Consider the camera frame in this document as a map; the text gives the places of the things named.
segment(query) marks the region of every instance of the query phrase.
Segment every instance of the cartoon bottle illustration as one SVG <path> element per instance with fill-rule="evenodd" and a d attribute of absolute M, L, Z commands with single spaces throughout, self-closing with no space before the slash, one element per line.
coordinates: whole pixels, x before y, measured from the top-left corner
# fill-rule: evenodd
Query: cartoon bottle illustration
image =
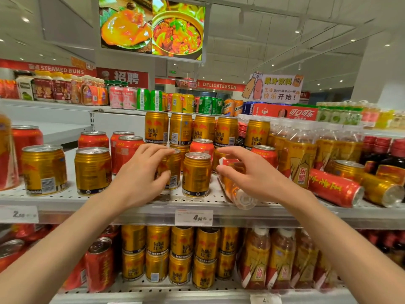
<path fill-rule="evenodd" d="M 260 100 L 262 98 L 262 92 L 263 92 L 263 80 L 262 80 L 263 74 L 260 73 L 256 84 L 254 85 L 254 91 L 253 91 L 253 100 Z"/>
<path fill-rule="evenodd" d="M 243 93 L 242 93 L 243 98 L 249 99 L 249 97 L 253 91 L 253 88 L 255 86 L 257 75 L 258 75 L 258 73 L 255 72 L 253 74 L 253 76 L 250 78 L 250 80 L 247 82 L 245 89 L 243 90 Z"/>

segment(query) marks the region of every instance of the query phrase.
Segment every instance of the red cardboard box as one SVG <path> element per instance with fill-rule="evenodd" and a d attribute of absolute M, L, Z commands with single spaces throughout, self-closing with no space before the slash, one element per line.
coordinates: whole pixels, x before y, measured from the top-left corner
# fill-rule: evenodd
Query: red cardboard box
<path fill-rule="evenodd" d="M 296 107 L 271 103 L 255 103 L 252 115 L 316 120 L 317 108 Z"/>

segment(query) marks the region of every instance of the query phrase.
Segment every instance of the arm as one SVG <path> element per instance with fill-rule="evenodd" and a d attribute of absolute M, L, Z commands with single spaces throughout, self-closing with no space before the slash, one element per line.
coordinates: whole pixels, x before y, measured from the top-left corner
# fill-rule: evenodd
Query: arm
<path fill-rule="evenodd" d="M 359 303 L 403 303 L 405 271 L 321 205 L 311 192 L 246 149 L 226 147 L 220 152 L 243 161 L 246 174 L 223 165 L 217 167 L 218 172 L 247 194 L 283 205 L 327 256 Z"/>
<path fill-rule="evenodd" d="M 165 146 L 141 145 L 108 189 L 92 196 L 63 224 L 0 274 L 0 303 L 50 302 L 86 250 L 115 217 L 161 193 L 170 178 L 170 171 L 154 180 L 155 171 L 162 158 L 173 151 Z"/>

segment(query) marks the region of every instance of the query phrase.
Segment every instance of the hand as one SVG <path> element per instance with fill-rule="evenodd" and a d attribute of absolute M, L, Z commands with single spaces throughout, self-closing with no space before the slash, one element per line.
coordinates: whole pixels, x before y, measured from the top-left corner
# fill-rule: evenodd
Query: hand
<path fill-rule="evenodd" d="M 246 167 L 246 174 L 224 165 L 217 166 L 218 173 L 228 177 L 245 193 L 260 201 L 275 201 L 283 204 L 288 203 L 291 199 L 297 199 L 299 194 L 307 194 L 306 190 L 286 178 L 256 153 L 240 146 L 222 147 L 218 151 L 226 153 L 227 158 L 233 157 L 241 160 Z"/>
<path fill-rule="evenodd" d="M 155 172 L 164 156 L 175 152 L 163 145 L 142 144 L 119 170 L 105 193 L 122 201 L 122 211 L 139 207 L 158 196 L 170 179 L 170 171 L 155 180 Z"/>

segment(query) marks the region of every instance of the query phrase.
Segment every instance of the digital screen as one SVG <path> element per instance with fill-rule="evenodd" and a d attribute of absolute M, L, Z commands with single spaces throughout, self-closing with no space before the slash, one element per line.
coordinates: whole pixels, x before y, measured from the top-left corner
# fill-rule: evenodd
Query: digital screen
<path fill-rule="evenodd" d="M 101 45 L 201 60 L 205 6 L 166 0 L 99 0 Z"/>

